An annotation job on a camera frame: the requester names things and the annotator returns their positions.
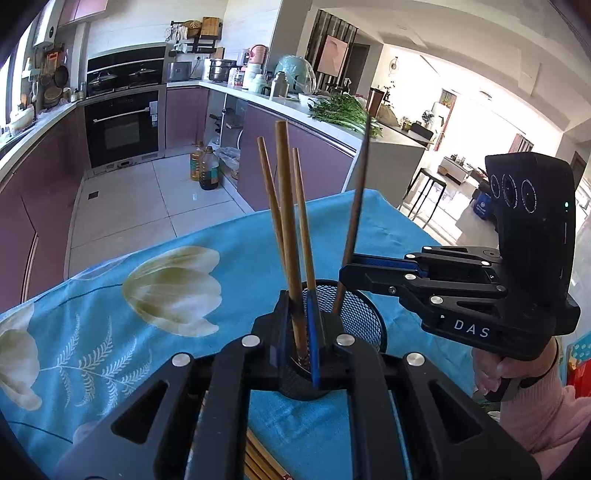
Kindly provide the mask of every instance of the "chair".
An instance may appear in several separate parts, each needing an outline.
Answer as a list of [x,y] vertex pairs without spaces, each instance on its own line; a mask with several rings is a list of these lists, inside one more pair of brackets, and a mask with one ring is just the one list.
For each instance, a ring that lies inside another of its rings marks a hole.
[[421,208],[423,207],[423,203],[425,203],[425,200],[429,196],[429,193],[431,193],[431,189],[433,188],[433,185],[435,185],[437,183],[442,186],[441,193],[439,194],[439,198],[437,199],[437,202],[435,203],[435,208],[433,208],[433,211],[431,212],[431,216],[425,222],[425,225],[423,225],[423,228],[425,228],[427,226],[427,224],[429,223],[429,221],[431,221],[431,218],[433,218],[433,214],[435,213],[435,210],[437,210],[437,205],[439,205],[439,202],[441,201],[441,198],[443,197],[443,193],[445,192],[445,188],[447,187],[447,183],[444,180],[444,178],[439,176],[437,173],[430,172],[426,168],[421,168],[421,170],[418,171],[417,176],[414,177],[413,182],[408,186],[406,195],[404,196],[405,198],[408,196],[408,193],[413,189],[414,185],[418,181],[418,178],[421,176],[421,173],[427,177],[427,183],[425,184],[425,186],[421,190],[421,194],[418,196],[417,201],[414,202],[413,207],[410,209],[410,212],[407,215],[409,218],[412,215],[414,208],[417,206],[417,203],[419,203],[419,201],[421,200],[421,197],[423,196],[423,193],[425,192],[425,189],[427,188],[427,185],[429,185],[429,183],[431,183],[431,186],[429,187],[427,194],[425,195],[423,201],[421,202],[421,205],[419,205],[419,207],[417,209],[417,213],[415,214],[415,217],[421,211]]

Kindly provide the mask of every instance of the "cupboard door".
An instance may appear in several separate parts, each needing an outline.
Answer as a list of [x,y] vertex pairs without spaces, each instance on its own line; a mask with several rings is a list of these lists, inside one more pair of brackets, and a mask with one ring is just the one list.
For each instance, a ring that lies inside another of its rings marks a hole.
[[107,9],[107,2],[108,0],[79,0],[74,19],[79,20],[104,12]]
[[188,147],[203,139],[207,92],[203,88],[173,88],[166,92],[166,148]]
[[347,152],[333,141],[295,124],[289,124],[290,147],[300,152],[301,176],[306,200],[340,193],[353,162]]
[[18,193],[10,180],[0,192],[0,313],[20,304],[27,263],[35,229]]
[[38,235],[29,297],[64,280],[70,220],[82,174],[73,171],[66,122],[60,121],[27,154],[14,180]]
[[271,173],[275,177],[277,169],[275,122],[277,120],[282,120],[282,117],[254,105],[248,105],[246,109],[240,145],[238,193],[253,210],[266,210],[269,208],[256,139],[258,137],[265,138]]

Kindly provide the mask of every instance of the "black mesh cup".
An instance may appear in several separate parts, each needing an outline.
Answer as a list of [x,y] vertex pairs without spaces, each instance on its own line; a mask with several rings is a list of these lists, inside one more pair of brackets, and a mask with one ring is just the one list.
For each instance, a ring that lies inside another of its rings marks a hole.
[[[331,312],[335,303],[337,282],[335,280],[316,280],[316,294],[318,304],[322,312]],[[306,309],[306,298],[308,289],[306,282],[303,283],[304,311]],[[375,349],[384,353],[388,346],[388,337],[384,319],[375,305],[357,290],[347,290],[343,307],[340,314],[343,321],[343,328],[346,333],[361,338],[373,345]],[[281,394],[294,400],[310,401],[324,397],[328,392],[316,390],[312,385],[309,366],[300,365],[293,342],[293,330],[289,322],[290,344],[288,351],[291,354],[291,361],[288,361],[285,368],[285,375],[280,389]]]

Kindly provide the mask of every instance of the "hand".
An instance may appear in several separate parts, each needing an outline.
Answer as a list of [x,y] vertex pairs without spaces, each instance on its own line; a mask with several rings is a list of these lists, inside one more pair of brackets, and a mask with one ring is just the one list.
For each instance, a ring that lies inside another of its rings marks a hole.
[[494,353],[477,348],[472,349],[472,366],[474,382],[483,395],[496,392],[501,378],[540,377],[552,367],[556,357],[556,340],[552,338],[542,354],[531,362],[522,362],[512,358],[501,359]]

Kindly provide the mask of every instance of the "black wrist strap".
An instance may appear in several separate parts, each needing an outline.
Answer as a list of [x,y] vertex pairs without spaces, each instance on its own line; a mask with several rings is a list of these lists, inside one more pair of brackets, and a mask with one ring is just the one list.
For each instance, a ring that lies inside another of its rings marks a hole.
[[528,377],[528,378],[524,378],[519,383],[519,386],[521,388],[530,388],[530,387],[533,387],[537,382],[539,382],[540,380],[542,380],[546,375],[548,375],[552,371],[552,369],[556,365],[556,362],[558,361],[558,351],[559,351],[559,348],[558,348],[558,340],[556,340],[556,338],[554,338],[554,341],[556,342],[556,354],[554,356],[554,361],[552,362],[551,367],[548,369],[548,371],[544,375],[540,375],[539,377]]

